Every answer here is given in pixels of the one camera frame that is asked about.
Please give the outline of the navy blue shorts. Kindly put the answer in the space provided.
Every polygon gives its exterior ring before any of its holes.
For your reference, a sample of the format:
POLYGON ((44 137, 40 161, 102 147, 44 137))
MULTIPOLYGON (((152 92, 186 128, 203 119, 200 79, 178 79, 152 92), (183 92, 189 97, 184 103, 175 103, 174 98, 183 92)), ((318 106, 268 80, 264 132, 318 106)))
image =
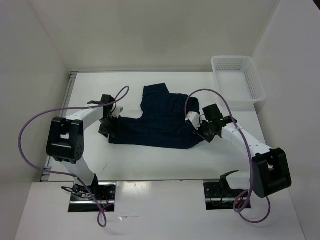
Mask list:
POLYGON ((168 149, 191 149, 204 140, 185 121, 188 95, 170 93, 165 83, 145 86, 139 118, 119 117, 114 145, 138 145, 168 149))

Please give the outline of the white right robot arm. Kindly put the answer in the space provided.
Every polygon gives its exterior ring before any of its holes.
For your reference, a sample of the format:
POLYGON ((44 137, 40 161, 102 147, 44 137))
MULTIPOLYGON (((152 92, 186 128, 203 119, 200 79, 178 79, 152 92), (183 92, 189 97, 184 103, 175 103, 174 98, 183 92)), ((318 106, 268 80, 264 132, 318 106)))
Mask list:
POLYGON ((210 143, 218 136, 230 142, 250 159, 250 170, 233 170, 220 176, 219 191, 230 197, 237 190, 252 190, 259 198, 265 198, 292 185, 287 156, 281 148, 271 148, 260 142, 240 125, 235 118, 223 116, 216 104, 203 108, 204 116, 190 111, 186 121, 194 127, 194 133, 210 143))

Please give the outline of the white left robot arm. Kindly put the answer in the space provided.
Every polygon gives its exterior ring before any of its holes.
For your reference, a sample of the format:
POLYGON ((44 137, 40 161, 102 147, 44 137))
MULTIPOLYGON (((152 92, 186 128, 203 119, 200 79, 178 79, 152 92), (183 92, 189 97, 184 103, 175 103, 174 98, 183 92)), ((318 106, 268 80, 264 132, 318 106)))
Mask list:
POLYGON ((96 199, 102 192, 98 177, 88 167, 83 154, 84 132, 92 124, 100 122, 98 133, 108 138, 115 136, 121 106, 115 98, 104 94, 100 101, 90 101, 90 108, 80 110, 67 117, 55 117, 51 121, 46 153, 60 162, 73 175, 74 194, 82 192, 89 200, 96 199))

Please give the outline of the white plastic basket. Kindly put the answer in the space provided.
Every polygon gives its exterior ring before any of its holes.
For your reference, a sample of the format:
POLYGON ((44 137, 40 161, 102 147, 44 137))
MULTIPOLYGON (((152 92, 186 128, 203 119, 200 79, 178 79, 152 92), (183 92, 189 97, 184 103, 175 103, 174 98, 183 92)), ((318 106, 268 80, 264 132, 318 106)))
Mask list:
POLYGON ((231 109, 248 109, 267 99, 253 58, 241 55, 214 56, 211 66, 217 91, 231 109))

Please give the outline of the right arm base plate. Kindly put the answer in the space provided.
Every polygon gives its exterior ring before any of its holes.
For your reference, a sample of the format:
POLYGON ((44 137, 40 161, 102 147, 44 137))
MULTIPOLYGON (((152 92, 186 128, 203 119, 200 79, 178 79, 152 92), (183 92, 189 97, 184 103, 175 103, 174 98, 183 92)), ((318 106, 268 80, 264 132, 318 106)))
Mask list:
POLYGON ((204 180, 206 210, 232 210, 236 197, 243 189, 223 190, 218 179, 204 180))

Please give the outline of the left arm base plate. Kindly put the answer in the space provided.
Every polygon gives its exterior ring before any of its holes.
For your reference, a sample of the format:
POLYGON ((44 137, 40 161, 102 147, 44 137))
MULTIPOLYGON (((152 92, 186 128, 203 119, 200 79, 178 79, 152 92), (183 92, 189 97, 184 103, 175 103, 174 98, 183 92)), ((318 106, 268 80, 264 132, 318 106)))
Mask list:
MULTIPOLYGON (((96 192, 92 191, 104 212, 113 212, 115 210, 116 187, 116 182, 99 182, 99 189, 96 192)), ((100 211, 92 196, 83 186, 74 184, 73 187, 62 186, 61 188, 71 193, 69 213, 100 211)))

